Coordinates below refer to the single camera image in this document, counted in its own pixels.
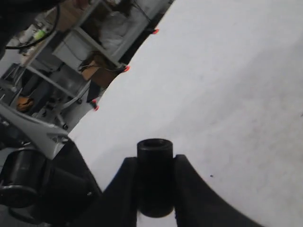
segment white table surface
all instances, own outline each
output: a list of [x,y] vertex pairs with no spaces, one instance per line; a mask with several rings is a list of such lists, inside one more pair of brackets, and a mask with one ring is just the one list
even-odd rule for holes
[[70,134],[100,187],[137,142],[167,138],[247,216],[301,227],[303,1],[176,0],[159,29]]

